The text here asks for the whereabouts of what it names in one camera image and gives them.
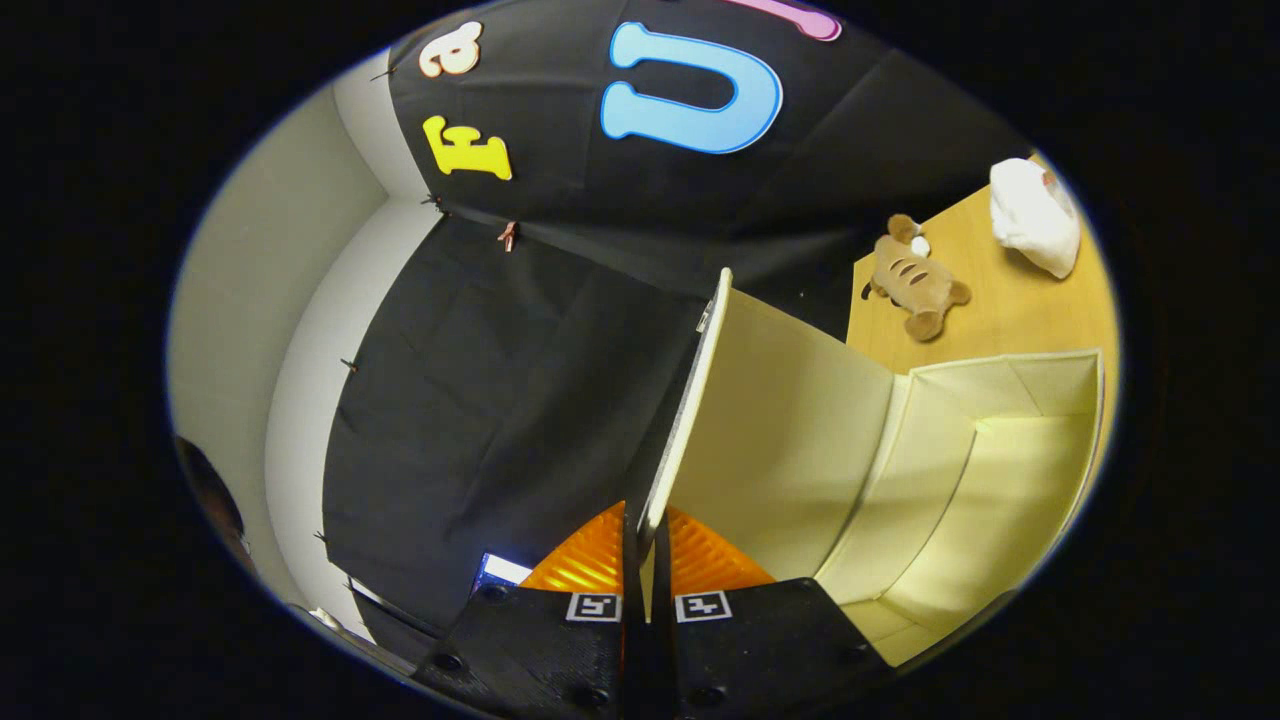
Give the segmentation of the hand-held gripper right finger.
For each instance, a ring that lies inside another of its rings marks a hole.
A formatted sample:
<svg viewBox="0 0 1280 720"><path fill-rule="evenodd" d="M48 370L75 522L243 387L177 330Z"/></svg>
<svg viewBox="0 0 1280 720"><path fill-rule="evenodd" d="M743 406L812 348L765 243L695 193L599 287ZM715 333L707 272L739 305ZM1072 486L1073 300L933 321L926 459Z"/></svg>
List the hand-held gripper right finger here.
<svg viewBox="0 0 1280 720"><path fill-rule="evenodd" d="M653 698L664 719L827 719L891 667L812 578L778 580L689 512L654 544Z"/></svg>

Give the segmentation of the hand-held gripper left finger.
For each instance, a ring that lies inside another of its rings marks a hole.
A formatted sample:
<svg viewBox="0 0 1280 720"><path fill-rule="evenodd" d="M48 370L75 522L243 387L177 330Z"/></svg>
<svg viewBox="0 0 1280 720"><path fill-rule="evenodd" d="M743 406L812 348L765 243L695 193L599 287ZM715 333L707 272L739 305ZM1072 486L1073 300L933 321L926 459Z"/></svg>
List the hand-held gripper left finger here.
<svg viewBox="0 0 1280 720"><path fill-rule="evenodd" d="M622 719L641 630L634 511L620 501L517 585L480 585L416 682L483 719Z"/></svg>

